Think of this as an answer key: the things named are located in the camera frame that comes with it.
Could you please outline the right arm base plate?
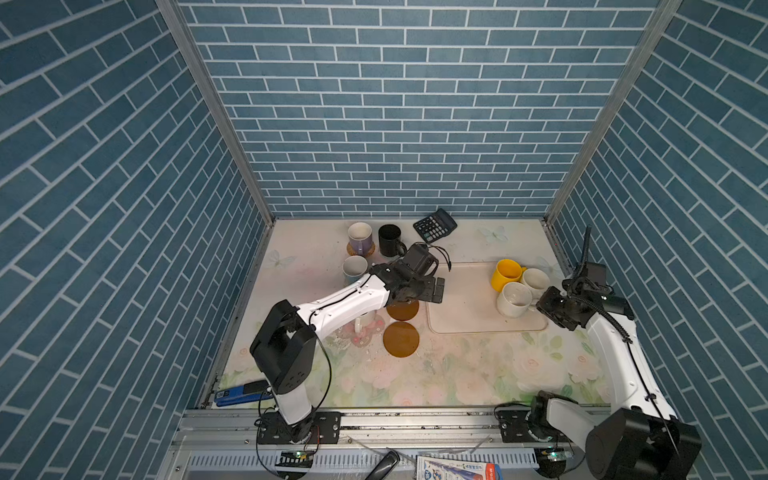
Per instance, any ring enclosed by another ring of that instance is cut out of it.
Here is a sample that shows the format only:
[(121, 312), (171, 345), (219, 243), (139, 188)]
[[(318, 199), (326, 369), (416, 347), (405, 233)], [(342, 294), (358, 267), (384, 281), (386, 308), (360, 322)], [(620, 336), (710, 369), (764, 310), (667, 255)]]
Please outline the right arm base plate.
[(567, 436), (549, 424), (539, 407), (517, 401), (505, 402), (493, 408), (493, 417), (504, 443), (569, 441)]

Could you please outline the yellow mug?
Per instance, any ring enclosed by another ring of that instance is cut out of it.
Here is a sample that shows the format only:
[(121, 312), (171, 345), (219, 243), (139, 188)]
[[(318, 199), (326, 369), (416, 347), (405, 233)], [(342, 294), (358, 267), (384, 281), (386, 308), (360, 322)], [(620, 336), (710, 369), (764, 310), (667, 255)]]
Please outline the yellow mug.
[(496, 292), (501, 292), (505, 285), (519, 282), (526, 270), (526, 267), (521, 266), (514, 260), (499, 260), (491, 276), (490, 285)]

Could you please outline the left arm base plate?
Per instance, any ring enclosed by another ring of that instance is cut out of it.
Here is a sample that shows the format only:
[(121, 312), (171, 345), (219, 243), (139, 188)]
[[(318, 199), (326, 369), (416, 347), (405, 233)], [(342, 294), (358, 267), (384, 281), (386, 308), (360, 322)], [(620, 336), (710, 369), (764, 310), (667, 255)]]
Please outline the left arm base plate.
[(274, 411), (263, 413), (258, 421), (259, 444), (337, 444), (342, 414), (337, 411), (319, 411), (306, 419), (289, 425)]

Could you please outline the light blue floral mug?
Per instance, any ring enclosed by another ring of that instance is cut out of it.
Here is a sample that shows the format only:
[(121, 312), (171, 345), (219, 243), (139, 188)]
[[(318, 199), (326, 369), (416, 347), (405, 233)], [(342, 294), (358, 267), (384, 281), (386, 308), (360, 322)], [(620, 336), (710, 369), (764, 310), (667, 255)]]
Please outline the light blue floral mug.
[(342, 263), (342, 274), (346, 285), (351, 285), (358, 281), (369, 269), (368, 261), (365, 257), (353, 255), (347, 257)]

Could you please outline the pink flower coaster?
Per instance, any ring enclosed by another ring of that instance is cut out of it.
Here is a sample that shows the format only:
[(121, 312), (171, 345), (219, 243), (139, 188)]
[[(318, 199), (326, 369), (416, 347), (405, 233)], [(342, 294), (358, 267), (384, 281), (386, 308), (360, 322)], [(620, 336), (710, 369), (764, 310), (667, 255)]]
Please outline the pink flower coaster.
[(370, 330), (370, 334), (364, 337), (358, 337), (354, 332), (354, 320), (335, 330), (328, 337), (329, 342), (332, 345), (340, 346), (342, 349), (349, 347), (363, 348), (369, 345), (373, 338), (376, 335), (381, 334), (385, 328), (385, 322), (383, 318), (376, 313), (375, 324)]

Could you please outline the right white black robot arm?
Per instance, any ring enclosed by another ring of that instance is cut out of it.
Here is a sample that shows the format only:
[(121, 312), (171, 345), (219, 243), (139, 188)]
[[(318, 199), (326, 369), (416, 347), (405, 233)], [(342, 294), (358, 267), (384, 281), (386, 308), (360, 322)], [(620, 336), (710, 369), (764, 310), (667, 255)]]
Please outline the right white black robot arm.
[(533, 435), (566, 438), (585, 454), (596, 479), (684, 479), (702, 441), (664, 399), (637, 335), (629, 302), (607, 283), (607, 268), (581, 259), (560, 288), (550, 287), (536, 304), (555, 325), (585, 330), (611, 382), (611, 413), (597, 421), (564, 395), (539, 392), (528, 424)]

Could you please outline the blue black stapler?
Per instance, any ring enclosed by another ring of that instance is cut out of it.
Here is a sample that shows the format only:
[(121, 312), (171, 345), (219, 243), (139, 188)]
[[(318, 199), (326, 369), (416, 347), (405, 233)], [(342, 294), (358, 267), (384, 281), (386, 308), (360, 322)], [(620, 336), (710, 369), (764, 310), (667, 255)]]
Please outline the blue black stapler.
[(218, 390), (214, 394), (217, 407), (240, 405), (272, 398), (269, 383), (266, 380), (252, 381), (246, 384)]

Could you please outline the tan rattan round coaster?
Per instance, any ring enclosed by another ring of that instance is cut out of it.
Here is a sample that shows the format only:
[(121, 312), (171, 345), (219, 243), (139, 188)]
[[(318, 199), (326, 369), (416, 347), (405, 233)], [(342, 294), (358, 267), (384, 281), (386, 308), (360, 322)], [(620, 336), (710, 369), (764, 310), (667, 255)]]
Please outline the tan rattan round coaster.
[(376, 252), (376, 244), (373, 243), (366, 252), (360, 253), (357, 252), (350, 243), (348, 243), (346, 245), (346, 251), (350, 256), (362, 256), (364, 258), (369, 258)]

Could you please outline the beige rectangular tray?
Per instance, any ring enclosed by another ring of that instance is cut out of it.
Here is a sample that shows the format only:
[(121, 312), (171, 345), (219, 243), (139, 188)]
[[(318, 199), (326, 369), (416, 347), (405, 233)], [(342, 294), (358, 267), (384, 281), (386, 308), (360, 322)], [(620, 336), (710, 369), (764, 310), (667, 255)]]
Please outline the beige rectangular tray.
[(441, 265), (436, 276), (445, 280), (441, 303), (427, 303), (430, 329), (437, 334), (480, 334), (542, 331), (549, 320), (528, 309), (511, 318), (497, 310), (499, 293), (491, 286), (495, 265), (489, 262), (454, 263), (451, 271)]

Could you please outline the white mug red inside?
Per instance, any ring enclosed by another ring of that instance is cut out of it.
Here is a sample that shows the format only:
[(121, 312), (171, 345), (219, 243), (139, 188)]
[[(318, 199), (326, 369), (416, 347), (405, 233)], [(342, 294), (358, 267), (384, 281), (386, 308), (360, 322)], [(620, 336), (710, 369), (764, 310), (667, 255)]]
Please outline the white mug red inside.
[(376, 320), (376, 311), (367, 312), (354, 320), (354, 332), (358, 337), (364, 337), (370, 334)]

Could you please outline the black handheld device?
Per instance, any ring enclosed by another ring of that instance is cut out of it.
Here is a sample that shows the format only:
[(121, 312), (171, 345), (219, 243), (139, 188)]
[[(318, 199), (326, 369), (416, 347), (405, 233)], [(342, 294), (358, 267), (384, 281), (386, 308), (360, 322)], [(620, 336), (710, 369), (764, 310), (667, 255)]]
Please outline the black handheld device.
[(373, 467), (365, 480), (384, 480), (400, 463), (400, 455), (394, 451), (388, 451)]

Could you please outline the black mug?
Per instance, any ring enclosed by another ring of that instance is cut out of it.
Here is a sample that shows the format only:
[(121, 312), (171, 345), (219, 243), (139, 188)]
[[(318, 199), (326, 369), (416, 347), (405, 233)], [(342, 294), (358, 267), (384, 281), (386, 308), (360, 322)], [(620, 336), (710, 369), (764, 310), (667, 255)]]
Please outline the black mug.
[(387, 258), (403, 256), (407, 247), (401, 240), (402, 231), (395, 224), (382, 225), (378, 230), (381, 255)]

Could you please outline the black desk calculator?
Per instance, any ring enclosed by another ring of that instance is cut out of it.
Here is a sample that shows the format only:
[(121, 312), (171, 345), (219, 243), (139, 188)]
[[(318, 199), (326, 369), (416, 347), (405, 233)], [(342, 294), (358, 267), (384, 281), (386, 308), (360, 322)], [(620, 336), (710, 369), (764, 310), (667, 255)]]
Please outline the black desk calculator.
[(438, 208), (417, 220), (413, 227), (424, 242), (431, 244), (450, 235), (457, 228), (457, 222), (446, 210)]

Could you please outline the lilac mug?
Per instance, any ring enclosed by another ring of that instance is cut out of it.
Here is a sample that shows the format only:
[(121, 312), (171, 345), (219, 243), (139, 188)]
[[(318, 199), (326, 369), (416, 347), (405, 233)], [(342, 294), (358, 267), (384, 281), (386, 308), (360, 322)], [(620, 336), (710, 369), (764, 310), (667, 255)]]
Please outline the lilac mug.
[(365, 222), (356, 222), (348, 227), (347, 230), (348, 243), (360, 253), (366, 252), (373, 241), (373, 229)]

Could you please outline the amber glossy round coaster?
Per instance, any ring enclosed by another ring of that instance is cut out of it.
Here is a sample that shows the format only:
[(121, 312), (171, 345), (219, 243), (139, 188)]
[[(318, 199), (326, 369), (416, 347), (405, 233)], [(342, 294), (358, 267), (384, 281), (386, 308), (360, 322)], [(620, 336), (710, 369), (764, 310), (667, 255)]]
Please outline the amber glossy round coaster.
[(397, 321), (409, 321), (419, 312), (418, 301), (398, 302), (386, 307), (388, 315)]

